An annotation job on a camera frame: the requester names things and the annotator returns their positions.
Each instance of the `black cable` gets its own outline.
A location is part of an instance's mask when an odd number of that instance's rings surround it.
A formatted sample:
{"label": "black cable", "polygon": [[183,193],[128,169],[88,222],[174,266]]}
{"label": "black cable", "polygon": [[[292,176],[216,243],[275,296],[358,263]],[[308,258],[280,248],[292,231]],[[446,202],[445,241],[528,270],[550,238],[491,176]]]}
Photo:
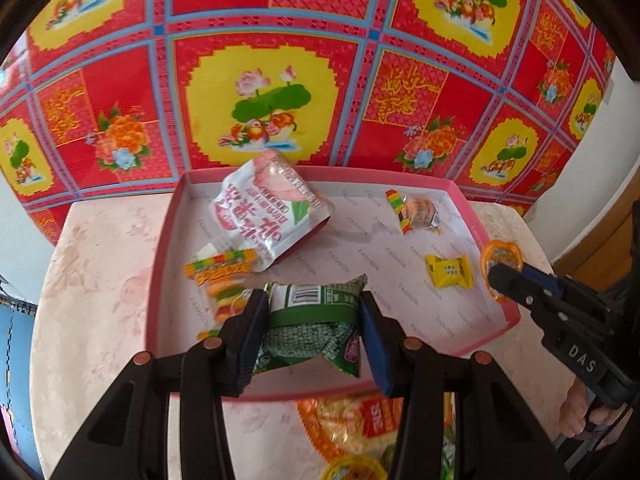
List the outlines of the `black cable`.
{"label": "black cable", "polygon": [[589,471],[589,466],[591,465],[591,461],[593,460],[593,457],[596,453],[596,450],[598,449],[598,446],[607,437],[607,435],[615,429],[615,427],[620,423],[620,421],[623,418],[625,418],[625,415],[627,414],[629,409],[631,409],[631,406],[627,405],[626,408],[623,410],[623,412],[618,415],[618,418],[616,419],[616,421],[613,424],[611,424],[605,431],[602,432],[595,446],[591,448],[589,454],[585,457],[586,462],[584,463],[584,466],[582,468],[582,473],[580,474],[580,480],[589,480],[594,475],[595,471],[591,473],[588,477],[585,476]]}

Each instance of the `green snack package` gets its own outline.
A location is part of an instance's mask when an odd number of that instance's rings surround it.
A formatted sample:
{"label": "green snack package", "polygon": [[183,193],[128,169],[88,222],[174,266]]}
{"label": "green snack package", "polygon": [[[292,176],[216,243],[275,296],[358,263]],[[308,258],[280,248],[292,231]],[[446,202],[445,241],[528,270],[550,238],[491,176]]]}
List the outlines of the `green snack package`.
{"label": "green snack package", "polygon": [[360,376],[360,293],[362,274],[347,283],[281,285],[268,283],[269,327],[254,373],[307,361],[319,354],[346,374]]}

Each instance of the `pink tray rim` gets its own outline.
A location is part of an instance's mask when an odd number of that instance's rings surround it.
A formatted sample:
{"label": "pink tray rim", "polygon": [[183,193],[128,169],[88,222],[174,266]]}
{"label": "pink tray rim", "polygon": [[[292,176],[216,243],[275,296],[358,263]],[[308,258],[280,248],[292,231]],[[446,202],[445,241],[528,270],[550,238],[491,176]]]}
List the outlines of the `pink tray rim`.
{"label": "pink tray rim", "polygon": [[[145,347],[150,352],[154,352],[157,349],[158,315],[165,255],[169,247],[178,204],[180,203],[182,194],[191,184],[221,182],[228,174],[232,173],[236,169],[237,168],[207,168],[203,170],[186,171],[180,178],[180,181],[174,190],[158,240],[158,249],[154,258],[153,271],[151,273],[151,282],[149,286],[148,314],[146,316],[145,327]],[[390,187],[423,187],[426,189],[438,189],[445,191],[453,200],[456,208],[458,208],[460,215],[465,220],[466,226],[469,228],[469,231],[471,232],[471,235],[480,251],[482,251],[482,248],[484,248],[489,241],[486,230],[476,215],[476,212],[473,210],[468,200],[462,195],[458,186],[456,186],[456,184],[451,180],[435,178],[428,175],[398,173],[395,171],[368,170],[363,168],[339,168],[331,166],[296,166],[296,171],[308,182],[383,184]],[[501,307],[506,320],[506,325],[501,330],[498,330],[497,332],[462,348],[455,353],[456,356],[462,356],[480,348],[517,325],[520,321],[520,309],[518,308],[518,305],[513,301],[507,301],[501,304]],[[320,391],[315,393],[314,396],[349,395],[354,393],[364,393],[368,390],[375,390],[375,385],[372,381],[370,383],[358,383],[344,388]],[[244,402],[265,402],[295,400],[298,398],[300,397],[296,395],[279,396],[277,398],[273,396],[243,396],[239,400]]]}

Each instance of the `marble-patterned tabletop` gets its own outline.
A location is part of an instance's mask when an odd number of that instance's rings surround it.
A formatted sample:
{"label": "marble-patterned tabletop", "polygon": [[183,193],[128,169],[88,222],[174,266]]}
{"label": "marble-patterned tabletop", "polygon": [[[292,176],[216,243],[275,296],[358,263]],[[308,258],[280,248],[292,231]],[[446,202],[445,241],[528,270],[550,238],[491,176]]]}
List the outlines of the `marble-patterned tabletop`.
{"label": "marble-patterned tabletop", "polygon": [[[132,355],[144,349],[150,272],[168,194],[77,202],[52,257],[31,349],[33,430],[48,478],[66,446]],[[520,216],[472,203],[490,238],[519,243],[525,261],[551,266]],[[484,346],[495,356],[546,432],[573,381],[520,308],[520,323]],[[169,424],[169,475],[180,478],[176,409]],[[319,477],[323,459],[305,438],[295,403],[229,403],[225,421],[239,480]]]}

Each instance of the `small yellow candy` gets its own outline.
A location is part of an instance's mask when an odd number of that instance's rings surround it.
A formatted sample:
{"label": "small yellow candy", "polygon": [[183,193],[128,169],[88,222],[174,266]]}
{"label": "small yellow candy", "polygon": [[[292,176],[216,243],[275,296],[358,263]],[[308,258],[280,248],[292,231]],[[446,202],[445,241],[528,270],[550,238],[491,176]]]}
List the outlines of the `small yellow candy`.
{"label": "small yellow candy", "polygon": [[427,269],[436,288],[451,285],[473,288],[474,276],[466,256],[445,260],[435,254],[427,254],[424,261],[427,263]]}

